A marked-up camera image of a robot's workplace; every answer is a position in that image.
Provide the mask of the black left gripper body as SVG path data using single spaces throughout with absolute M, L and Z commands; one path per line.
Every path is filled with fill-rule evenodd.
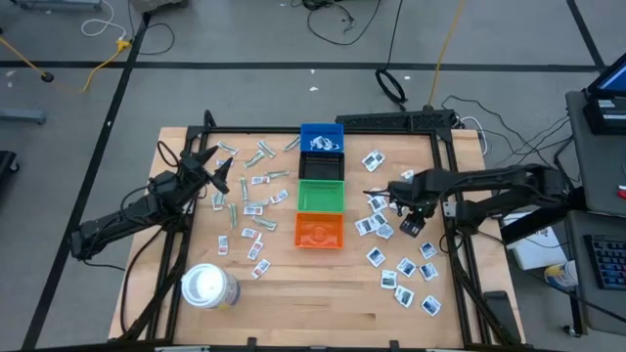
M 177 198 L 191 198 L 211 184 L 211 174 L 195 160 L 195 154 L 182 154 L 180 159 Z

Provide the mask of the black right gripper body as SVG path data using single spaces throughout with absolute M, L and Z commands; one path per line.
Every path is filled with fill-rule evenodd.
M 436 180 L 441 174 L 441 170 L 427 170 L 416 174 L 410 183 L 390 181 L 389 200 L 399 208 L 407 207 L 425 218 L 431 217 L 442 193 L 442 186 Z

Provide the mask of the orange plastic basket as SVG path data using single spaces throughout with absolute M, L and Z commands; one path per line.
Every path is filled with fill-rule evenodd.
M 343 249 L 342 213 L 298 212 L 294 245 L 298 248 Z

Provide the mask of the green plastic basket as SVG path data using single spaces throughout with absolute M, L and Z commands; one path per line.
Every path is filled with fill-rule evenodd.
M 297 210 L 300 212 L 344 211 L 344 182 L 302 179 L 298 181 Z

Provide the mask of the black plastic basket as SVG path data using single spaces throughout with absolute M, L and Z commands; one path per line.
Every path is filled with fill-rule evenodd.
M 343 181 L 344 154 L 301 152 L 298 178 Z

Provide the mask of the blue plastic basket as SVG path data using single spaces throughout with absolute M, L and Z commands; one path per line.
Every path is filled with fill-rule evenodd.
M 338 151 L 312 150 L 310 141 L 318 136 L 331 139 L 340 145 Z M 302 152 L 342 153 L 344 150 L 344 127 L 337 123 L 305 123 L 300 128 L 300 150 Z

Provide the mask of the black flat pad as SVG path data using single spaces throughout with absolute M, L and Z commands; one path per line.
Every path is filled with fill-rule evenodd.
M 491 328 L 496 340 L 501 344 L 520 344 L 521 337 L 508 293 L 504 290 L 487 291 L 483 293 L 483 298 L 498 322 L 495 329 Z

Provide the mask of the black desk beam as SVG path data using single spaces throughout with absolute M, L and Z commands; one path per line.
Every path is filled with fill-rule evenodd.
M 578 187 L 567 196 L 564 205 L 554 208 L 539 208 L 501 229 L 504 244 L 511 244 L 552 226 L 567 216 L 569 211 L 588 209 L 584 188 Z

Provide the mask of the white and yellow container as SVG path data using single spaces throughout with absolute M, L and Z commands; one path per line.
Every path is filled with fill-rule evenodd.
M 569 288 L 578 285 L 576 262 L 569 260 L 561 264 L 555 264 L 544 270 L 545 281 L 560 288 Z

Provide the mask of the grey cart top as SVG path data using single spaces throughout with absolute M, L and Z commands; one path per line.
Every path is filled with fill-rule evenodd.
M 581 180 L 592 212 L 626 217 L 626 199 L 618 186 L 626 186 L 626 135 L 595 135 L 586 120 L 583 92 L 565 94 Z

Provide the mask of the black wheeled base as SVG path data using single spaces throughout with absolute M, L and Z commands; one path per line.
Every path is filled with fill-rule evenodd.
M 10 151 L 0 151 L 0 191 L 6 186 L 9 178 L 20 170 L 17 154 Z

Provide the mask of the black computer keyboard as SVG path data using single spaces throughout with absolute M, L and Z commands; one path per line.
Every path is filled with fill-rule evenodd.
M 626 237 L 584 235 L 583 240 L 599 288 L 626 290 Z

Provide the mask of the black labelled device box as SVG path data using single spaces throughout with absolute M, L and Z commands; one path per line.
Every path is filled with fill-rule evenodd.
M 626 135 L 626 98 L 591 99 L 583 109 L 595 135 Z

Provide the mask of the grey desk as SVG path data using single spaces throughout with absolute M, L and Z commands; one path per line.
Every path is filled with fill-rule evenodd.
M 592 330 L 626 336 L 626 290 L 599 288 L 583 240 L 584 235 L 626 237 L 626 219 L 571 211 L 566 216 L 565 229 L 576 262 L 577 291 L 585 301 L 583 322 Z

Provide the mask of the grey metal furniture base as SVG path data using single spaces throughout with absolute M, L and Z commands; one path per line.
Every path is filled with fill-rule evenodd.
M 9 0 L 22 9 L 30 10 L 37 6 L 43 7 L 81 7 L 100 11 L 104 0 Z

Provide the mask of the black monitor with blue screen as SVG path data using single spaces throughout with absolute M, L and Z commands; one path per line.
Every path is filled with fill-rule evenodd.
M 587 91 L 593 95 L 626 97 L 626 62 L 610 66 L 588 86 Z

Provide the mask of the black perforated metal rail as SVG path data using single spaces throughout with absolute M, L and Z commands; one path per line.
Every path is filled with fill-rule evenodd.
M 452 110 L 345 114 L 338 115 L 335 122 L 348 129 L 417 132 L 451 128 L 456 123 L 456 114 Z

